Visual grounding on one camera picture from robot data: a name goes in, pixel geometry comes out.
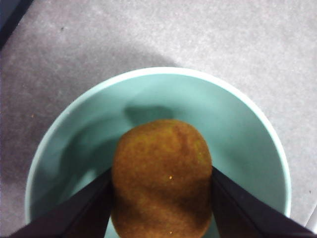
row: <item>dark object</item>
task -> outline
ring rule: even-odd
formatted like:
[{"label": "dark object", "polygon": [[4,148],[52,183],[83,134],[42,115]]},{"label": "dark object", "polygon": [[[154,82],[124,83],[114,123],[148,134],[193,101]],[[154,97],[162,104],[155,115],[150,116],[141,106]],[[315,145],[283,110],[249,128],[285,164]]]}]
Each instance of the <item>dark object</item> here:
[{"label": "dark object", "polygon": [[10,238],[103,238],[112,207],[111,170]]},{"label": "dark object", "polygon": [[222,238],[317,238],[259,201],[215,167],[212,208]]},{"label": "dark object", "polygon": [[29,8],[33,0],[1,0],[0,1],[0,50]]},{"label": "dark object", "polygon": [[[265,205],[215,167],[212,206],[222,238],[317,238]],[[110,169],[9,238],[103,238],[113,203]]]}]

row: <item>kiwi skin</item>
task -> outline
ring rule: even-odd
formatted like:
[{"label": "kiwi skin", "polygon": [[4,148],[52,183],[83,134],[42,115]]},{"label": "kiwi skin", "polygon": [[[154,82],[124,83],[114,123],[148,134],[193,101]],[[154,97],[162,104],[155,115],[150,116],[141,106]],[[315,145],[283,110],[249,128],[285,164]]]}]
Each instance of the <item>kiwi skin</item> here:
[{"label": "kiwi skin", "polygon": [[160,119],[120,138],[113,225],[121,238],[200,238],[211,221],[211,155],[190,124]]}]

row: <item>brown fuzzy kiwi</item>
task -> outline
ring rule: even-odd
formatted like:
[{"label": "brown fuzzy kiwi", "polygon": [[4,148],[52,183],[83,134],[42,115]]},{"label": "brown fuzzy kiwi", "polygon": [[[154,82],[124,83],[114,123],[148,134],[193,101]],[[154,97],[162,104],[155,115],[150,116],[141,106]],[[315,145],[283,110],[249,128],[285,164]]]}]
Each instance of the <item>brown fuzzy kiwi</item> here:
[{"label": "brown fuzzy kiwi", "polygon": [[211,220],[211,156],[190,124],[160,119],[119,140],[111,213],[121,238],[200,238]]}]

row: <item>bowl rim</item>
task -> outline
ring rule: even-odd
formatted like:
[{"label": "bowl rim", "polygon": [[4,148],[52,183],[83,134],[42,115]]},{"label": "bowl rim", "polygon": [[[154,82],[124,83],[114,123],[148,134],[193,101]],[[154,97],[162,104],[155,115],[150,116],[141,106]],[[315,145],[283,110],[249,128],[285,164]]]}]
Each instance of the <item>bowl rim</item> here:
[{"label": "bowl rim", "polygon": [[289,167],[286,159],[286,155],[282,146],[280,139],[277,136],[277,133],[269,120],[266,118],[264,113],[259,109],[259,107],[244,93],[240,90],[236,89],[229,83],[216,78],[210,74],[203,73],[194,69],[189,68],[181,68],[181,67],[150,67],[150,68],[142,68],[133,71],[129,71],[126,73],[119,74],[117,76],[111,77],[96,86],[92,87],[82,95],[80,95],[77,99],[75,99],[69,106],[67,106],[62,113],[55,119],[52,125],[49,127],[47,132],[45,133],[44,137],[42,138],[35,155],[33,157],[31,167],[29,170],[29,174],[27,177],[26,183],[26,191],[25,191],[25,199],[24,199],[24,212],[25,212],[25,221],[29,223],[31,221],[31,214],[30,214],[30,202],[31,202],[31,190],[33,187],[34,182],[34,174],[38,168],[38,163],[41,159],[41,155],[45,148],[48,145],[48,142],[55,132],[56,128],[64,121],[64,119],[68,116],[68,114],[77,108],[80,104],[82,104],[85,100],[93,96],[94,94],[98,93],[99,91],[110,87],[116,83],[119,83],[124,80],[132,79],[135,77],[145,76],[145,75],[153,75],[153,74],[175,74],[175,75],[183,75],[183,76],[190,76],[198,79],[202,79],[208,81],[227,92],[231,93],[238,99],[240,99],[251,111],[255,113],[258,119],[262,122],[266,130],[268,131],[272,141],[276,147],[277,153],[280,157],[282,163],[282,171],[283,176],[285,179],[285,194],[286,194],[286,201],[284,205],[284,215],[287,217],[290,216],[291,211],[291,178],[289,173]]}]

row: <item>gray carpet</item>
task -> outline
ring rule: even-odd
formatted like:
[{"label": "gray carpet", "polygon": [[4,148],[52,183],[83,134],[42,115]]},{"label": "gray carpet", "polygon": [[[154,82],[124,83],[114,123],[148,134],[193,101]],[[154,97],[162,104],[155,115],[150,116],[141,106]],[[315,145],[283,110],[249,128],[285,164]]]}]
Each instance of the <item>gray carpet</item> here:
[{"label": "gray carpet", "polygon": [[315,0],[35,0],[1,53],[1,235],[24,224],[28,170],[56,116],[149,66],[212,74],[263,110],[288,158],[291,217],[305,224],[317,204],[316,43]]}]

